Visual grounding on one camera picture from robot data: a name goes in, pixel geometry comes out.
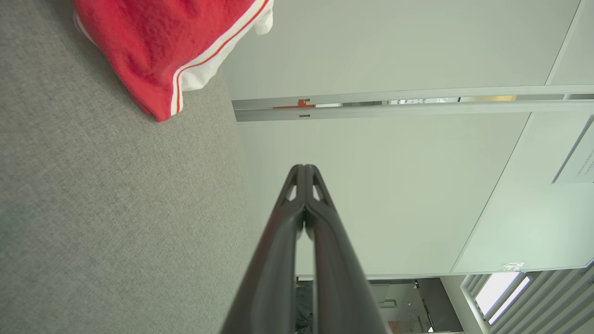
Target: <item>red towel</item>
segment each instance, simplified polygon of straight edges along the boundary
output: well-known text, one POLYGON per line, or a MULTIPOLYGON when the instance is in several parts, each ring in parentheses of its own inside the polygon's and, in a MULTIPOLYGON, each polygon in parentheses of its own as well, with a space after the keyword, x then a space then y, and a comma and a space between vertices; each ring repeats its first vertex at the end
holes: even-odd
POLYGON ((272 25, 273 0, 74 0, 75 24, 157 122, 181 111, 237 41, 272 25))

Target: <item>white sign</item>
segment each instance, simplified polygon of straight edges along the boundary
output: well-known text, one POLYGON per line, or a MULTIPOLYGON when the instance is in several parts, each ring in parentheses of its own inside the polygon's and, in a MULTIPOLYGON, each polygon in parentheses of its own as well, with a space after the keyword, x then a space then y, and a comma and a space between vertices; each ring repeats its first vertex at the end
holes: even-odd
POLYGON ((569 159, 562 167, 561 173, 555 182, 579 183, 594 182, 594 115, 574 145, 569 159))

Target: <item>white fabric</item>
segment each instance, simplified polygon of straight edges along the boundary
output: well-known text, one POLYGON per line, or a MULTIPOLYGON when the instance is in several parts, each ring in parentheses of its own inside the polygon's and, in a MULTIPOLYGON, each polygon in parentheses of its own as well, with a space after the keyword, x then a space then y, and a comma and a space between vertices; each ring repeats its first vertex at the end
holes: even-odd
MULTIPOLYGON (((189 63, 185 64, 184 66, 180 67, 173 76, 173 98, 171 100, 171 115, 176 114, 177 110, 177 85, 175 83, 175 78, 178 77, 178 73, 181 72, 179 76, 179 83, 180 89, 182 92, 188 90, 196 90, 201 89, 204 87, 210 78, 212 78, 219 69, 220 65, 223 63, 225 58, 231 53, 231 50, 235 47, 237 42, 243 37, 248 30, 254 26, 256 30, 256 34, 265 34, 270 31, 272 28, 273 20, 272 20, 272 5, 273 0, 268 0, 263 10, 260 11, 259 14, 257 12, 261 9, 264 5, 264 0, 256 0, 250 6, 250 8, 243 14, 243 16, 235 22, 235 24, 223 35, 221 35, 204 53, 200 56, 196 57, 189 63), (195 64, 200 64, 204 62, 209 57, 210 60, 205 62, 204 64, 193 66, 195 64)), ((181 92, 179 92, 179 111, 182 110, 184 107, 184 99, 181 92)))

